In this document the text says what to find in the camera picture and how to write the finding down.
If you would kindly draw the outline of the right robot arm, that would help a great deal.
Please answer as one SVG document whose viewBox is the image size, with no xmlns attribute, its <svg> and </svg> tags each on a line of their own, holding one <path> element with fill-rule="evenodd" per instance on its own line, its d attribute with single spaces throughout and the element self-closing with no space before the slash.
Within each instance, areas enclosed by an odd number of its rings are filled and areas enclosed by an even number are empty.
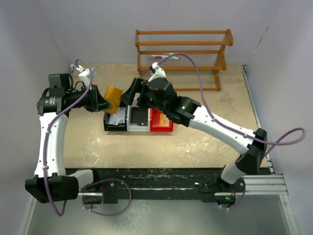
<svg viewBox="0 0 313 235">
<path fill-rule="evenodd" d="M 203 131 L 235 149 L 239 156 L 233 163 L 226 165 L 217 180 L 218 188 L 230 191 L 235 182 L 244 175 L 256 175 L 265 155 L 267 132 L 258 128 L 253 131 L 243 128 L 221 117 L 210 115 L 199 102 L 179 96 L 173 85 L 165 78 L 146 81 L 135 78 L 121 100 L 131 105 L 135 94 L 137 106 L 156 109 L 176 124 Z"/>
</svg>

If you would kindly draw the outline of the orange leather card holder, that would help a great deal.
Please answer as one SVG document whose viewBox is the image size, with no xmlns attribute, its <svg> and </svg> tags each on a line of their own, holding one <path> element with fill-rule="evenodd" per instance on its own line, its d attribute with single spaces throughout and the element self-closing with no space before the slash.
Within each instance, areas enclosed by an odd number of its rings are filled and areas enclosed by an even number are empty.
<svg viewBox="0 0 313 235">
<path fill-rule="evenodd" d="M 122 90 L 114 86 L 108 86 L 104 95 L 104 99 L 112 105 L 111 108 L 106 109 L 105 112 L 112 115 L 116 114 L 121 102 Z"/>
</svg>

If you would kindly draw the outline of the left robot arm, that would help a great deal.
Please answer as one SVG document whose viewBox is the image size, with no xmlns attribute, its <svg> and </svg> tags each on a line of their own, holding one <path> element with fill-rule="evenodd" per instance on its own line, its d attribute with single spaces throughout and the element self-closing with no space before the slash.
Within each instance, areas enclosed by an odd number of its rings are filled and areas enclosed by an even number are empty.
<svg viewBox="0 0 313 235">
<path fill-rule="evenodd" d="M 112 108 L 96 85 L 84 84 L 80 91 L 73 89 L 68 73 L 50 74 L 49 87 L 37 102 L 40 116 L 41 140 L 38 163 L 25 189 L 41 203 L 74 200 L 85 187 L 90 192 L 99 190 L 101 181 L 93 170 L 66 174 L 64 165 L 65 130 L 72 108 L 99 112 Z"/>
</svg>

